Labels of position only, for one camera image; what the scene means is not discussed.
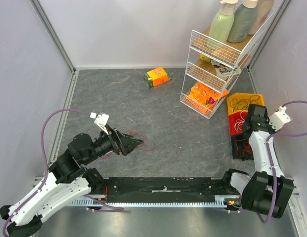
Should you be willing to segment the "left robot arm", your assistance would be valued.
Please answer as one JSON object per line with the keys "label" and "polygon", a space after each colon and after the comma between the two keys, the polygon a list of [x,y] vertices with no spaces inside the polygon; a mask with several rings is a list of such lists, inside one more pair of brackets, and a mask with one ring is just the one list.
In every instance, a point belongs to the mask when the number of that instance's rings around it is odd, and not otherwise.
{"label": "left robot arm", "polygon": [[112,128],[108,133],[102,131],[96,140],[85,133],[76,135],[25,197],[0,208],[0,216],[5,220],[3,236],[30,237],[71,201],[99,194],[105,186],[104,178],[97,169],[86,166],[111,152],[127,156],[142,144],[142,139]]}

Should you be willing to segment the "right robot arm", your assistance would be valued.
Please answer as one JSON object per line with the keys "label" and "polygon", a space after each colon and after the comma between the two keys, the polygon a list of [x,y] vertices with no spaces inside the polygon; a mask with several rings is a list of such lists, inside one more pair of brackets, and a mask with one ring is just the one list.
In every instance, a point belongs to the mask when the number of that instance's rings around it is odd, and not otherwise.
{"label": "right robot arm", "polygon": [[252,149],[255,173],[249,176],[229,169],[229,177],[221,182],[226,194],[239,192],[244,210],[267,219],[282,217],[294,189],[293,181],[278,164],[274,148],[274,136],[290,121],[284,105],[269,116],[265,106],[250,104],[242,129]]}

